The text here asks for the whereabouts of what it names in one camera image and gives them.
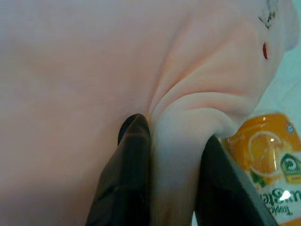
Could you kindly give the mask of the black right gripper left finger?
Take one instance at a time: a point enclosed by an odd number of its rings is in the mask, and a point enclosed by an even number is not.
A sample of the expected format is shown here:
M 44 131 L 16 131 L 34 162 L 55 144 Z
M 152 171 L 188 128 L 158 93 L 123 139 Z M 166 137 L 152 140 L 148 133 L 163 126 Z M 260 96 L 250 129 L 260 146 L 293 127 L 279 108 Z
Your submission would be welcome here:
M 142 114 L 128 117 L 118 146 L 100 174 L 87 226 L 150 225 L 149 125 Z

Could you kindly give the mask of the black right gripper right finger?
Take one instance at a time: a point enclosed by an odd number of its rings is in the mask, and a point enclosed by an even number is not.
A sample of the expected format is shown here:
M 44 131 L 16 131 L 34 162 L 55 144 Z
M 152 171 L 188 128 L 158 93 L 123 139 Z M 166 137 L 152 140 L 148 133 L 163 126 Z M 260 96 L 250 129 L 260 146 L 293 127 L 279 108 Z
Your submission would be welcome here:
M 278 225 L 216 136 L 209 138 L 201 157 L 194 211 L 200 226 Z

